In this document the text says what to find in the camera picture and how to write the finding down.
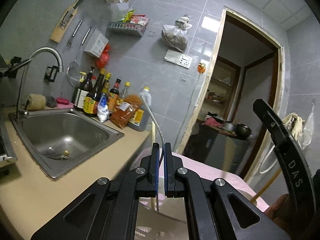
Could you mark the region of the person's right hand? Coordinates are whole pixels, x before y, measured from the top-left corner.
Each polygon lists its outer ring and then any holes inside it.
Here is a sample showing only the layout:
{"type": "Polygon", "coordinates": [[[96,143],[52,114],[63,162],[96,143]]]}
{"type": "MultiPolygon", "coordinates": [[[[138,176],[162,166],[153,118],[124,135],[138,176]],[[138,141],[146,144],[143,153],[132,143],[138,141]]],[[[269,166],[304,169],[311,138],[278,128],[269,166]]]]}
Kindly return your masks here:
{"type": "Polygon", "coordinates": [[[283,220],[277,215],[277,212],[284,207],[285,200],[288,198],[288,196],[288,193],[281,195],[264,211],[264,214],[282,229],[289,229],[290,226],[287,221],[283,220]]]}

